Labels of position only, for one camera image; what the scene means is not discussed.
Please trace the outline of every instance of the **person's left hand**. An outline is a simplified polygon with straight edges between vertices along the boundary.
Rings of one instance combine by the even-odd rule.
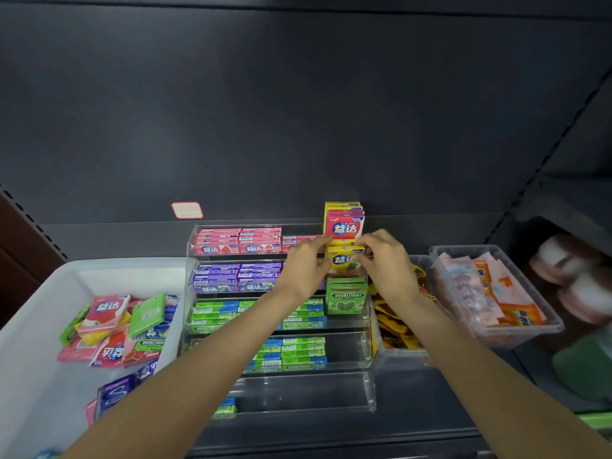
[[[310,298],[332,267],[331,259],[317,258],[317,252],[330,241],[332,237],[317,237],[302,240],[290,249],[274,291],[287,293],[292,304],[298,303],[296,307]]]

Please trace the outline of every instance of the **hand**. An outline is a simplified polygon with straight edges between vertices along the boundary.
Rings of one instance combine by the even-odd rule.
[[[404,246],[384,229],[365,234],[355,245],[368,246],[373,259],[363,254],[354,257],[371,277],[376,290],[392,308],[406,299],[420,295],[419,284]]]
[[[310,298],[332,267],[331,259],[317,259],[317,252],[330,241],[332,237],[317,237],[302,240],[290,249],[274,291],[288,293],[291,302],[298,303],[295,307]]]

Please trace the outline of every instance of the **dark back panel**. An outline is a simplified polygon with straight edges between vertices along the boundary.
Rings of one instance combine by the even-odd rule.
[[[0,5],[0,182],[36,222],[505,210],[609,66],[573,21]]]

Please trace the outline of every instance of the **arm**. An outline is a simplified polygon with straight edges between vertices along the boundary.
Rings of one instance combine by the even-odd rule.
[[[330,239],[290,249],[273,291],[177,358],[98,419],[62,459],[180,459],[279,324],[330,268],[317,251]]]
[[[459,328],[419,293],[410,259],[387,231],[361,237],[358,259],[378,292],[409,325],[500,458],[610,458],[599,433]]]

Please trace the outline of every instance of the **forearm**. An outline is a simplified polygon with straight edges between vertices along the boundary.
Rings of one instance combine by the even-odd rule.
[[[62,459],[184,457],[264,341],[300,304],[280,289],[266,293],[98,419]]]
[[[410,323],[500,458],[612,455],[612,448],[597,432],[459,328],[427,298],[416,296],[393,308]]]

